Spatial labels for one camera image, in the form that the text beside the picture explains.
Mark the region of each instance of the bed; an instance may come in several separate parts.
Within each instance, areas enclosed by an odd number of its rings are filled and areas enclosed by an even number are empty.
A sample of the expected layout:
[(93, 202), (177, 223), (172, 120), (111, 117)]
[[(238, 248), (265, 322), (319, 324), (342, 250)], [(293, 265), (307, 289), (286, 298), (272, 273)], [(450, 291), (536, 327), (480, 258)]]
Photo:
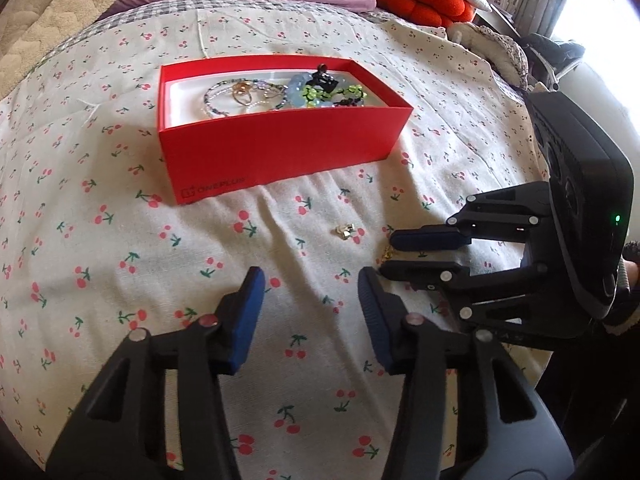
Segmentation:
[[(375, 361), (357, 272), (379, 263), (394, 229), (546, 176), (523, 103), (445, 36), (315, 2), (164, 0), (45, 55), (0, 102), (0, 415), (34, 461), (44, 467), (129, 330), (179, 330), (260, 265), (268, 285), (249, 359), (223, 381), (243, 477), (380, 477), (402, 381)], [(159, 67), (264, 53), (349, 57), (394, 88), (414, 113), (391, 156), (175, 205), (155, 128)], [(348, 222), (357, 236), (342, 240), (335, 228)], [(489, 272), (521, 256), (479, 240), (394, 257)], [(443, 298), (385, 286), (454, 329)], [(546, 352), (509, 351), (535, 382)], [(455, 457), (455, 384), (451, 374), (443, 466)], [(167, 460), (180, 469), (174, 376), (166, 395)]]

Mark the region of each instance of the cherry pattern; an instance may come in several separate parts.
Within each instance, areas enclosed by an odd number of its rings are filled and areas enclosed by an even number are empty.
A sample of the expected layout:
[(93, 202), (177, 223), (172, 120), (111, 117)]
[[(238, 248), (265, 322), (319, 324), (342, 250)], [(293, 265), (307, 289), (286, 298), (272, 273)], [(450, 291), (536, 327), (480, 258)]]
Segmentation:
[(298, 214), (299, 215), (304, 216), (304, 215), (306, 215), (306, 213), (308, 211), (311, 211), (311, 197), (310, 196), (308, 196), (308, 197), (306, 197), (306, 199), (304, 199), (300, 195), (296, 195), (296, 199), (295, 200), (296, 200), (296, 202), (301, 204), (301, 205), (298, 206)]
[(241, 455), (251, 455), (254, 452), (253, 444), (255, 439), (251, 435), (239, 434), (237, 437), (231, 439), (231, 446), (238, 450)]
[(198, 313), (195, 310), (193, 310), (191, 307), (186, 307), (182, 310), (176, 310), (174, 312), (175, 319), (179, 319), (180, 324), (185, 328), (187, 328), (191, 324), (191, 321), (197, 315)]
[(174, 232), (172, 232), (170, 225), (165, 225), (162, 228), (162, 231), (158, 233), (158, 237), (162, 240), (169, 240), (171, 242), (171, 247), (177, 247), (180, 245), (182, 238), (179, 238)]
[(135, 274), (138, 269), (134, 264), (136, 260), (139, 260), (139, 259), (140, 259), (140, 255), (138, 253), (129, 251), (129, 254), (127, 254), (127, 256), (125, 256), (123, 259), (120, 260), (118, 267), (120, 269), (127, 269), (127, 272), (129, 274)]
[(306, 341), (306, 335), (302, 334), (293, 334), (291, 335), (291, 342), (289, 343), (289, 348), (284, 351), (285, 357), (297, 357), (298, 359), (304, 359), (306, 357), (306, 351), (301, 349), (302, 342)]
[[(328, 460), (321, 448), (313, 448), (313, 455), (327, 464), (322, 475), (379, 477), (383, 460), (374, 458), (382, 441), (362, 408), (370, 405), (370, 396), (391, 387), (388, 374), (371, 354), (364, 354), (369, 359), (357, 358), (354, 373), (360, 378), (351, 378), (353, 383), (327, 375), (320, 396), (309, 390), (316, 384), (314, 375), (336, 364), (328, 340), (358, 334), (340, 339), (349, 352), (338, 359), (359, 355), (353, 346), (366, 340), (359, 333), (365, 329), (356, 302), (358, 270), (385, 254), (395, 228), (446, 218), (464, 197), (496, 187), (494, 175), (504, 186), (546, 175), (532, 151), (534, 138), (529, 139), (532, 131), (524, 108), (516, 98), (495, 90), (482, 62), (475, 67), (462, 53), (451, 53), (454, 59), (447, 60), (446, 42), (397, 23), (387, 27), (392, 34), (382, 34), (378, 25), (342, 23), (339, 9), (332, 14), (318, 13), (316, 7), (310, 7), (314, 12), (292, 12), (286, 10), (289, 5), (308, 6), (293, 2), (271, 11), (226, 4), (225, 9), (203, 10), (197, 25), (181, 22), (182, 12), (117, 25), (45, 60), (13, 98), (0, 101), (0, 316), (5, 316), (0, 319), (0, 393), (7, 393), (0, 415), (21, 421), (21, 441), (40, 464), (46, 462), (60, 420), (80, 398), (79, 383), (97, 373), (123, 330), (144, 326), (162, 333), (187, 327), (241, 283), (246, 266), (260, 264), (269, 296), (259, 326), (265, 330), (271, 323), (269, 337), (276, 343), (267, 339), (267, 346), (260, 347), (264, 356), (256, 353), (257, 345), (265, 344), (264, 334), (257, 332), (247, 366), (280, 356), (284, 368), (274, 367), (273, 380), (265, 378), (271, 405), (257, 406), (252, 420), (238, 415), (250, 396), (246, 391), (252, 374), (247, 371), (244, 378), (229, 382), (230, 392), (238, 397), (228, 413), (239, 462), (254, 478), (266, 478), (267, 471), (273, 480), (305, 478), (305, 464), (298, 468), (297, 462), (272, 462), (273, 457), (285, 456), (287, 444), (281, 441), (293, 442), (296, 433), (304, 439), (295, 445), (304, 443), (307, 449), (316, 437), (330, 438), (322, 434), (318, 416), (332, 416), (335, 438), (344, 441), (337, 449), (343, 452), (337, 460)], [(178, 23), (162, 21), (169, 18)], [(271, 34), (274, 23), (276, 32)], [(255, 47), (276, 52), (269, 43), (279, 31), (295, 44), (287, 52), (296, 52), (296, 43), (304, 38), (305, 44), (321, 41), (334, 49), (329, 55), (351, 57), (403, 92), (414, 107), (407, 128), (387, 160), (176, 207), (169, 198), (172, 188), (156, 128), (159, 65), (201, 56), (200, 32), (208, 55), (224, 56)], [(389, 53), (386, 59), (371, 57), (373, 41), (383, 57)], [(134, 55), (136, 63), (131, 61)], [(428, 66), (420, 62), (425, 56)], [(398, 59), (409, 63), (399, 66)], [(458, 63), (464, 67), (462, 74)], [(398, 71), (408, 79), (399, 80)], [(484, 89), (482, 97), (474, 86)], [(463, 108), (449, 95), (471, 105)], [(85, 107), (80, 99), (100, 106)], [(349, 144), (342, 149), (360, 148)], [(233, 154), (239, 166), (241, 153)], [(350, 237), (354, 245), (335, 236), (335, 227), (348, 223), (356, 226)], [(480, 267), (475, 272), (511, 267), (509, 246), (471, 250)], [(258, 262), (259, 255), (276, 258), (278, 264)], [(322, 272), (313, 274), (313, 269)], [(103, 298), (114, 285), (122, 294)], [(175, 301), (174, 292), (185, 301)], [(289, 295), (296, 298), (294, 305)], [(433, 295), (430, 300), (426, 315), (450, 325), (449, 305)], [(37, 341), (43, 341), (49, 356), (42, 347), (33, 352)], [(87, 349), (96, 358), (82, 361), (79, 357)], [(56, 365), (56, 357), (64, 366)], [(300, 367), (306, 370), (302, 375)], [(292, 373), (302, 380), (289, 380)], [(14, 390), (11, 402), (12, 386), (29, 381), (36, 384), (29, 389), (33, 397), (21, 399)], [(356, 388), (359, 381), (367, 387)], [(57, 405), (54, 399), (65, 393), (67, 383), (68, 401)], [(274, 407), (273, 396), (284, 409), (272, 420), (269, 414), (280, 405)], [(448, 406), (447, 414), (456, 415), (455, 405)], [(302, 415), (305, 432), (300, 429)], [(14, 432), (19, 429), (12, 424)], [(356, 444), (359, 435), (370, 440)], [(455, 456), (452, 440), (443, 446), (443, 464)], [(167, 449), (168, 465), (182, 469), (174, 434), (168, 434)], [(362, 456), (353, 453), (357, 449)]]
[(355, 448), (351, 451), (351, 454), (357, 458), (363, 458), (368, 456), (370, 460), (373, 460), (378, 453), (380, 452), (379, 447), (374, 447), (371, 444), (372, 438), (368, 435), (363, 435), (358, 439), (358, 444), (360, 447)]
[(296, 424), (296, 419), (291, 413), (293, 408), (292, 404), (282, 406), (278, 410), (278, 415), (281, 415), (282, 418), (278, 418), (274, 423), (274, 428), (286, 428), (287, 433), (289, 434), (298, 434), (300, 433), (300, 425)]
[(265, 289), (264, 293), (266, 294), (274, 288), (280, 288), (280, 285), (282, 285), (282, 282), (278, 278), (270, 278), (269, 286)]
[(44, 357), (40, 358), (40, 365), (45, 370), (48, 370), (49, 367), (56, 362), (56, 354), (55, 352), (50, 352), (49, 349), (44, 349), (43, 351)]
[(121, 325), (126, 324), (130, 330), (135, 330), (141, 322), (146, 321), (146, 310), (141, 308), (139, 311), (129, 314), (123, 314), (122, 311), (119, 311), (117, 320)]
[(334, 412), (343, 413), (347, 411), (347, 407), (353, 399), (356, 397), (355, 390), (337, 390), (335, 396), (338, 397), (340, 406), (334, 406)]
[(221, 270), (225, 266), (222, 262), (216, 262), (212, 256), (206, 259), (205, 264), (207, 264), (207, 268), (200, 270), (200, 274), (205, 278), (210, 278), (214, 272)]
[(91, 274), (89, 274), (89, 267), (84, 269), (81, 266), (77, 266), (74, 269), (74, 273), (79, 274), (80, 277), (76, 279), (76, 285), (78, 288), (86, 288), (87, 284), (91, 281)]
[(246, 233), (249, 238), (253, 238), (258, 232), (258, 228), (251, 223), (249, 213), (242, 209), (238, 211), (238, 218), (241, 221), (233, 225), (234, 231), (238, 234)]

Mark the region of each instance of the dark cloth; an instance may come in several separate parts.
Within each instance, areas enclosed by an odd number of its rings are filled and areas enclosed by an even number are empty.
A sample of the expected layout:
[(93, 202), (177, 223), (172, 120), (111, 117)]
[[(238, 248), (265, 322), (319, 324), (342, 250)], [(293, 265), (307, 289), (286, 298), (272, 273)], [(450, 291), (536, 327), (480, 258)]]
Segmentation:
[(584, 47), (575, 41), (553, 41), (540, 34), (529, 34), (516, 40), (522, 48), (535, 48), (559, 72), (574, 59), (584, 56)]

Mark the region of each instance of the beaded bracelet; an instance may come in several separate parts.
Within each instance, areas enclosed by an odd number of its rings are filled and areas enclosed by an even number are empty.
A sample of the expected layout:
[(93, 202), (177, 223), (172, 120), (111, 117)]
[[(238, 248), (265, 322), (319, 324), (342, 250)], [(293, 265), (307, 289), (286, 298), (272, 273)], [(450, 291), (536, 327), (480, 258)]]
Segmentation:
[[(221, 86), (232, 85), (228, 88), (217, 90)], [(211, 88), (209, 88), (204, 94), (204, 107), (205, 112), (211, 118), (217, 116), (228, 117), (231, 113), (224, 110), (218, 110), (212, 105), (213, 99), (220, 97), (221, 95), (231, 92), (234, 100), (247, 108), (252, 108), (260, 104), (267, 104), (267, 101), (253, 102), (251, 91), (261, 90), (265, 99), (273, 99), (275, 97), (281, 97), (281, 101), (276, 104), (271, 110), (280, 110), (285, 104), (287, 104), (287, 95), (285, 94), (287, 87), (285, 85), (278, 85), (275, 83), (269, 83), (263, 79), (226, 79), (219, 81)]]

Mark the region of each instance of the window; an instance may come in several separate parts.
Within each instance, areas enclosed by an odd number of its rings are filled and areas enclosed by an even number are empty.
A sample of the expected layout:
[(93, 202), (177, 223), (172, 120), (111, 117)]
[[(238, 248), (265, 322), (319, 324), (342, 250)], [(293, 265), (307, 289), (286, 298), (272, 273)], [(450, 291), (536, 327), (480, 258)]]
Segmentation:
[(640, 20), (628, 0), (567, 0), (552, 38), (585, 47), (584, 62), (628, 110), (640, 132), (640, 62), (635, 54)]

